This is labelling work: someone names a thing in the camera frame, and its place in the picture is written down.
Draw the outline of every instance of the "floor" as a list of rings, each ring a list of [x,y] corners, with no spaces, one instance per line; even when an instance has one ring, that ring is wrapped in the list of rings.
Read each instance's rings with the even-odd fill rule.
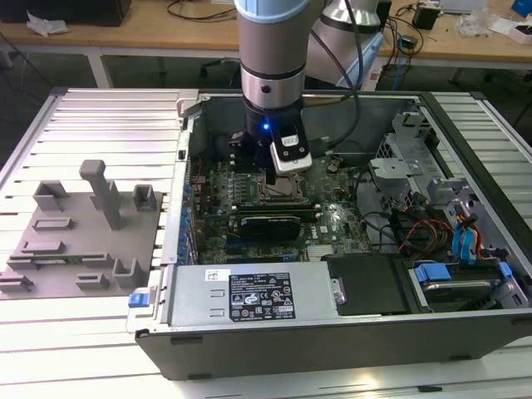
[[[236,70],[226,64],[209,69],[207,77],[200,77],[200,65],[208,60],[166,59],[168,73],[159,74],[157,60],[149,57],[106,57],[115,87],[204,87],[228,88]],[[32,54],[30,62],[54,86],[96,87],[84,56]],[[13,68],[2,71],[0,77],[0,167],[26,131],[39,110],[38,98],[44,100],[49,92],[41,77],[17,56]],[[391,90],[395,71],[388,71],[378,90]],[[480,91],[499,112],[513,123],[532,100],[531,85],[523,80],[525,71],[464,70],[457,84],[448,82],[450,68],[414,66],[400,80],[398,90],[404,91]],[[23,87],[31,94],[20,91]],[[519,133],[532,142],[532,109],[517,126]]]

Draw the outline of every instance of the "blue latch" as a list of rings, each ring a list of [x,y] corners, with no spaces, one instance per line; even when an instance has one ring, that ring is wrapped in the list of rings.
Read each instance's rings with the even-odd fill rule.
[[[420,264],[414,268],[417,281],[424,283],[433,280],[451,280],[451,275],[445,264]]]
[[[146,308],[150,306],[149,293],[130,293],[130,300],[128,302],[130,308]]]
[[[500,268],[500,271],[502,272],[502,275],[505,276],[505,278],[512,277],[512,269],[506,262],[500,262],[499,268]]]

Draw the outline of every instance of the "sticker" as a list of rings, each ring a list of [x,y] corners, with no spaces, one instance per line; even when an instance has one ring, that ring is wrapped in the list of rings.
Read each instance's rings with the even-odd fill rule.
[[[296,318],[290,274],[229,276],[229,314],[234,322]]]
[[[208,268],[205,270],[205,281],[229,281],[230,274],[229,268]]]

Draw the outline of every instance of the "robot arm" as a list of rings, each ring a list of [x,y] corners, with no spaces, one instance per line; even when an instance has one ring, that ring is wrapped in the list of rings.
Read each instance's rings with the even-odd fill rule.
[[[288,175],[306,170],[312,165],[312,158],[301,118],[305,69],[326,81],[342,81],[323,49],[316,48],[315,41],[309,41],[311,29],[333,49],[333,53],[342,56],[341,63],[352,72],[351,75],[357,74],[357,46],[353,43],[345,2],[234,2],[239,12],[242,89],[246,107],[244,140],[247,144],[242,146],[239,143],[239,146],[252,152],[255,163],[270,171],[267,173],[269,180],[274,180],[273,171],[276,175]],[[375,13],[378,1],[357,2],[361,7],[357,5],[353,10],[357,22],[360,18],[366,28],[367,34],[363,35],[361,44],[371,50],[368,58],[371,65],[382,40],[377,40],[377,45],[374,40],[380,27]],[[363,57],[368,66],[366,55]]]
[[[308,37],[323,0],[235,0],[246,134],[254,160],[286,175],[312,164],[301,99]]]

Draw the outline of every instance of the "gray plastic part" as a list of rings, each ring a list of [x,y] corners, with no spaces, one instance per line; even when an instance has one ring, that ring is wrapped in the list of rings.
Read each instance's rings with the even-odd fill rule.
[[[115,261],[115,266],[113,267],[112,276],[121,288],[136,288],[139,287],[139,282],[142,280],[144,272],[140,268],[137,259],[133,259],[133,263],[129,270],[124,267],[119,259],[117,259]]]
[[[103,175],[105,170],[106,164],[103,160],[84,160],[81,164],[80,176],[91,185],[96,201],[100,205],[99,208],[106,217],[111,230],[118,230],[121,226],[121,215],[118,210],[120,204],[116,201],[117,195],[110,190],[109,183]]]
[[[39,268],[38,264],[35,264],[30,259],[8,259],[7,265],[11,268],[13,271],[18,270],[37,270]]]
[[[2,293],[29,293],[33,285],[32,280],[18,274],[0,277],[0,292]]]
[[[26,241],[20,250],[23,254],[62,254],[65,244],[62,241]]]
[[[21,266],[24,273],[34,282],[32,290],[27,292],[0,293],[1,299],[32,299],[32,298],[74,298],[90,296],[127,296],[133,288],[122,288],[112,276],[116,259],[129,269],[133,259],[138,259],[142,274],[137,287],[148,283],[151,259],[153,256],[155,236],[159,224],[160,209],[163,195],[155,192],[157,210],[137,212],[133,200],[133,192],[120,195],[120,212],[122,228],[110,230],[109,225],[100,211],[95,210],[88,193],[70,193],[66,198],[58,199],[62,212],[44,213],[36,209],[30,220],[17,249],[12,254],[22,259],[13,262],[14,268]],[[35,231],[36,220],[70,218],[72,228],[67,230]],[[24,260],[21,251],[24,243],[47,243],[62,241],[65,249],[54,258],[53,254],[27,254]],[[80,290],[76,285],[79,273],[103,272],[109,282],[108,289]]]
[[[155,193],[151,185],[136,185],[133,190],[133,201],[137,212],[157,209],[157,201],[155,201]]]
[[[71,218],[38,219],[32,224],[35,231],[69,230],[72,226],[73,223]]]
[[[79,273],[76,285],[80,289],[108,289],[109,280],[103,273]]]
[[[118,192],[118,189],[116,188],[116,184],[114,180],[108,180],[107,185],[109,187],[109,196],[111,198],[111,201],[115,201],[118,204],[118,207],[120,208],[120,193]],[[95,196],[91,197],[92,204],[96,208],[96,210],[101,210],[100,203],[98,202],[98,198]]]
[[[100,257],[91,256],[90,258],[89,255],[94,254],[83,254],[85,258],[81,260],[88,268],[112,268],[115,264],[115,260],[109,254],[101,254]]]
[[[57,201],[60,198],[67,197],[68,194],[58,180],[42,181],[33,199],[42,212],[61,212],[61,207]]]

